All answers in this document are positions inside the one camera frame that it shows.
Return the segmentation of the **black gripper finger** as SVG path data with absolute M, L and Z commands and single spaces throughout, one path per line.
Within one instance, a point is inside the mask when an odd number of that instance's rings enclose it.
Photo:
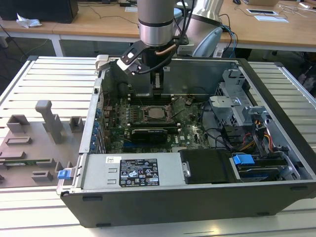
M 164 71 L 159 71 L 157 77 L 157 90 L 158 94 L 161 95 L 163 92 Z
M 156 95 L 157 93 L 156 76 L 157 76 L 157 73 L 155 71 L 150 72 L 150 80 L 151 80 L 153 95 Z

